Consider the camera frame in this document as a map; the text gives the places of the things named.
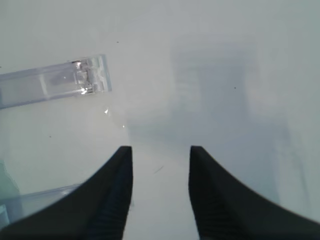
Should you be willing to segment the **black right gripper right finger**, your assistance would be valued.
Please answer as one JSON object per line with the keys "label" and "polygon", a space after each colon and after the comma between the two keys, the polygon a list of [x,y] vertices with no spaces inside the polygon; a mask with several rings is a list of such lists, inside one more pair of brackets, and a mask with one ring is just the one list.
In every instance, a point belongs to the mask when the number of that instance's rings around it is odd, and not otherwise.
{"label": "black right gripper right finger", "polygon": [[188,192],[201,240],[318,240],[320,225],[254,192],[191,146]]}

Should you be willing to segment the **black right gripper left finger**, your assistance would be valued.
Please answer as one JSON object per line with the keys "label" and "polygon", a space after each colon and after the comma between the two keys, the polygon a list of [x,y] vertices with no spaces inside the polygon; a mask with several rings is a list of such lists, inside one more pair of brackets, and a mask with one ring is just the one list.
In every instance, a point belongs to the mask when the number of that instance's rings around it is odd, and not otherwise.
{"label": "black right gripper left finger", "polygon": [[87,181],[0,232],[2,240],[121,240],[133,192],[132,147],[121,146]]}

